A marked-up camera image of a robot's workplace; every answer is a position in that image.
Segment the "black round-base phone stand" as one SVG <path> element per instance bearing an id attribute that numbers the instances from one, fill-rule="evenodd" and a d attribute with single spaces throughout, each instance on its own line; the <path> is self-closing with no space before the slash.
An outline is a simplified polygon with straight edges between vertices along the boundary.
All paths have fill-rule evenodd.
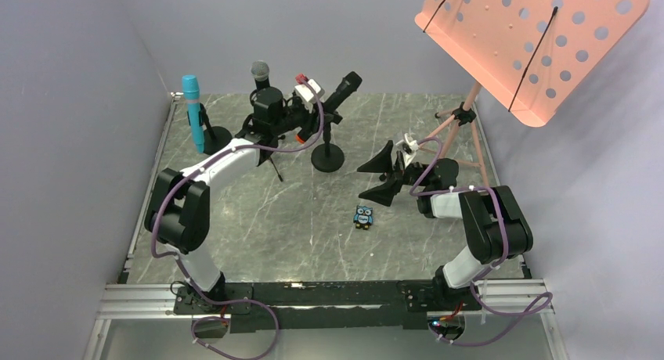
<path id="1" fill-rule="evenodd" d="M 331 173 L 339 170 L 345 162 L 345 155 L 342 149 L 331 142 L 332 120 L 326 120 L 323 126 L 323 144 L 318 145 L 312 151 L 311 163 L 317 170 L 325 173 Z"/>

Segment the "black microphone orange end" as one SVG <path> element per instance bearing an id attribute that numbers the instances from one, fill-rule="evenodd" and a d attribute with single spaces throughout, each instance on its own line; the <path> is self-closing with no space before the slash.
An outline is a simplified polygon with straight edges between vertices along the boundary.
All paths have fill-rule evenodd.
<path id="1" fill-rule="evenodd" d="M 301 143 L 306 143 L 312 136 L 319 133 L 323 133 L 323 105 L 322 103 L 327 103 L 332 107 L 332 121 L 334 124 L 339 124 L 343 117 L 338 113 L 337 108 L 352 94 L 354 93 L 359 86 L 362 84 L 363 79 L 355 72 L 349 72 L 345 77 L 342 78 L 341 83 L 337 88 L 332 92 L 324 102 L 318 102 L 320 115 L 320 125 L 321 128 L 318 132 L 298 132 L 296 134 L 296 139 Z"/>

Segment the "black round-base mic stand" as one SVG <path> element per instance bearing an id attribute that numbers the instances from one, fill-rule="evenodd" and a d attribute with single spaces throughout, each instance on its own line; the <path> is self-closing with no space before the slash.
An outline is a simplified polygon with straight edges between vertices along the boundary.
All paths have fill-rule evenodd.
<path id="1" fill-rule="evenodd" d="M 211 156 L 226 147 L 233 139 L 230 131 L 222 126 L 213 126 L 205 106 L 200 104 L 200 125 L 203 129 L 204 151 Z"/>

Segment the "blue toy microphone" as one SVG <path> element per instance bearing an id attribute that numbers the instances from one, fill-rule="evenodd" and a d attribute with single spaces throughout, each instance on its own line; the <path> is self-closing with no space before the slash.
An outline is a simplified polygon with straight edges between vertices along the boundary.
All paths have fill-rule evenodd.
<path id="1" fill-rule="evenodd" d="M 187 105 L 187 116 L 192 140 L 198 153 L 204 152 L 203 120 L 200 113 L 200 86 L 195 75 L 182 76 L 182 94 Z"/>

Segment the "black microphone silver head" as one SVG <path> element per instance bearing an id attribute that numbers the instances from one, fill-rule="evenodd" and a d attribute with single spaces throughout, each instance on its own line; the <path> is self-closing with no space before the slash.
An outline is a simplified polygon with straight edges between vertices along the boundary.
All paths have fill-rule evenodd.
<path id="1" fill-rule="evenodd" d="M 271 86 L 269 81 L 269 65 L 263 60 L 254 61 L 251 65 L 251 75 L 254 78 L 256 90 L 260 91 Z"/>

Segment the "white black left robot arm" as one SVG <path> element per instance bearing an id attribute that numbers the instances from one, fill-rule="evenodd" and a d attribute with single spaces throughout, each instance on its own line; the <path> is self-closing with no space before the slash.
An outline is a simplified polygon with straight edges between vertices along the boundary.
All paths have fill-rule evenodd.
<path id="1" fill-rule="evenodd" d="M 274 153 L 284 153 L 280 137 L 298 131 L 299 153 L 324 133 L 327 114 L 314 81 L 294 88 L 289 99 L 273 87 L 253 95 L 253 111 L 229 143 L 201 162 L 182 170 L 166 168 L 157 175 L 145 215 L 154 258 L 173 257 L 186 284 L 203 297 L 220 301 L 226 279 L 206 248 L 210 231 L 211 195 L 264 164 Z"/>

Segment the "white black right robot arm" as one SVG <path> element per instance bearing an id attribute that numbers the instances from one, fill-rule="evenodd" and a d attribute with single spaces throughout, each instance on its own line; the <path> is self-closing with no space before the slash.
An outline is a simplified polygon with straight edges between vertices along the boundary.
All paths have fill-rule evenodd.
<path id="1" fill-rule="evenodd" d="M 378 174 L 382 183 L 359 198 L 389 207 L 407 185 L 426 218 L 463 222 L 466 244 L 436 272 L 435 281 L 452 289 L 465 288 L 507 259 L 532 249 L 532 230 L 508 186 L 459 187 L 459 164 L 441 157 L 429 164 L 415 162 L 418 146 L 417 142 L 389 141 L 360 165 L 358 172 Z"/>

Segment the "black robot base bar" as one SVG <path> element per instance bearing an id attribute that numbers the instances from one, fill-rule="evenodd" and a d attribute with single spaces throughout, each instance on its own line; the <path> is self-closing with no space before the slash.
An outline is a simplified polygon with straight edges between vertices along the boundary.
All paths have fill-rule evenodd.
<path id="1" fill-rule="evenodd" d="M 213 305 L 191 286 L 175 291 L 175 315 L 228 315 L 231 333 L 273 329 L 427 329 L 444 315 L 478 308 L 467 287 L 433 279 L 227 283 Z"/>

